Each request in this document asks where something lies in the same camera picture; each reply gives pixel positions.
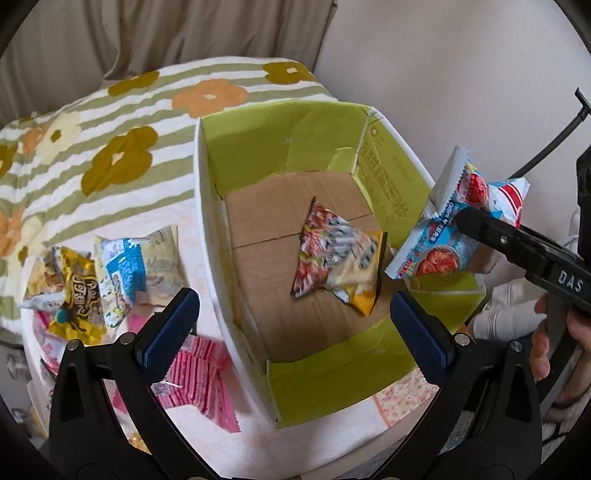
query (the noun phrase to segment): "yellow snack bag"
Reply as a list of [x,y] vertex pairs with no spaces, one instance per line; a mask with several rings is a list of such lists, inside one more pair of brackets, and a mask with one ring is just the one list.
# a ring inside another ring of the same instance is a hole
[[380,289],[379,266],[384,258],[386,247],[386,232],[370,232],[368,236],[375,242],[371,255],[361,259],[363,268],[357,264],[343,272],[339,280],[344,286],[332,292],[345,303],[349,303],[365,316],[369,316],[378,299]]
[[100,306],[95,263],[68,248],[60,248],[66,297],[47,330],[66,340],[78,338],[85,345],[98,345],[106,332]]

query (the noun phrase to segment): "finger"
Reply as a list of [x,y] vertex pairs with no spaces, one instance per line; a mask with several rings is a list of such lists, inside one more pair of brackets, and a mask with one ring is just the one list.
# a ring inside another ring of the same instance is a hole
[[589,314],[571,308],[566,317],[570,335],[577,340],[585,352],[591,353],[591,317]]
[[536,331],[531,335],[531,352],[535,357],[545,355],[550,350],[550,338],[546,332],[545,322],[540,323]]
[[548,355],[539,357],[530,357],[531,373],[534,376],[534,381],[542,380],[550,374],[550,360]]
[[530,368],[534,380],[538,381],[547,377],[550,373],[550,361],[548,360],[550,339],[546,333],[545,322],[538,325],[538,328],[531,336],[531,343]]
[[534,305],[534,312],[536,313],[546,313],[546,306],[548,303],[548,294],[544,293],[538,302]]
[[584,353],[574,368],[567,385],[562,389],[556,402],[571,405],[589,389],[591,385],[591,357]]

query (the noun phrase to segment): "screw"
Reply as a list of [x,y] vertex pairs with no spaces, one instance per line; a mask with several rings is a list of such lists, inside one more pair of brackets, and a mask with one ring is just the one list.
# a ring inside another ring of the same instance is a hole
[[462,346],[466,346],[468,343],[470,343],[470,337],[468,337],[468,335],[465,333],[458,333],[454,338],[456,343]]
[[73,338],[66,344],[66,348],[70,351],[76,350],[80,346],[80,341],[78,338]]
[[123,343],[123,345],[129,345],[131,342],[133,342],[135,339],[135,333],[134,332],[125,332],[124,334],[122,334],[119,337],[119,341],[120,343]]
[[509,345],[515,352],[521,352],[523,350],[523,345],[521,345],[521,342],[518,342],[517,340],[512,340]]

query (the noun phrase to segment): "instant noodle packet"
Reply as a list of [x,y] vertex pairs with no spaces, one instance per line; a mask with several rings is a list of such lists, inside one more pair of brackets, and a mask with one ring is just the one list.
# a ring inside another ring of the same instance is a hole
[[385,232],[363,233],[313,198],[300,235],[291,295],[300,298],[325,288],[369,315],[378,296],[385,246]]
[[468,155],[465,148],[454,149],[421,218],[386,269],[391,278],[456,270],[488,273],[494,267],[500,254],[461,234],[454,218],[473,206],[519,227],[530,184],[524,178],[487,184]]

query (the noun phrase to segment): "curtain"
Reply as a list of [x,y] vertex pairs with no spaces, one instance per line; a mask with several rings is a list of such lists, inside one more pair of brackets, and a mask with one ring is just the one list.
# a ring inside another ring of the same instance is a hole
[[40,0],[0,58],[0,125],[114,81],[215,56],[313,69],[333,0]]

